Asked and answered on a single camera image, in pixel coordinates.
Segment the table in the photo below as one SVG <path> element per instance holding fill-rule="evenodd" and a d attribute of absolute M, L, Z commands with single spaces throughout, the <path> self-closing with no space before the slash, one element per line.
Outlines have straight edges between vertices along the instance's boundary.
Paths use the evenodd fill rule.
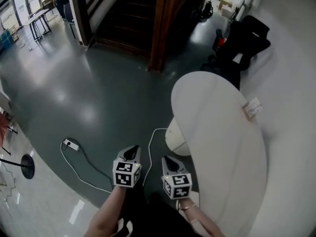
<path fill-rule="evenodd" d="M 181 77 L 171 94 L 176 123 L 197 173 L 201 209 L 226 237 L 249 233 L 265 194 L 267 157 L 247 101 L 227 80 L 209 72 Z"/>
<path fill-rule="evenodd" d="M 30 29 L 31 29 L 31 32 L 32 32 L 32 36 L 33 36 L 33 39 L 35 40 L 35 41 L 40 41 L 41 40 L 41 36 L 38 36 L 37 35 L 37 33 L 36 33 L 36 29 L 35 29 L 35 22 L 37 21 L 37 20 L 40 20 L 40 22 L 41 22 L 41 25 L 43 26 L 43 28 L 44 28 L 44 33 L 43 33 L 43 35 L 45 35 L 45 34 L 48 34 L 48 33 L 50 33 L 51 32 L 51 29 L 50 29 L 50 27 L 49 27 L 49 25 L 48 25 L 48 23 L 47 23 L 47 21 L 46 21 L 46 19 L 45 19 L 45 17 L 44 17 L 44 15 L 47 13 L 49 11 L 49 9 L 45 9 L 45 10 L 41 10 L 41 11 L 39 11 L 39 12 L 37 12 L 37 13 L 35 13 L 27 22 L 25 22 L 24 23 L 24 26 L 30 26 Z M 44 24 L 43 24 L 43 22 L 42 22 L 42 19 L 43 19 L 43 21 L 44 21 L 44 23 L 45 23 L 45 25 L 46 25 L 46 27 L 47 27 L 47 29 L 48 30 L 46 30 L 45 29 L 45 26 L 44 26 Z"/>

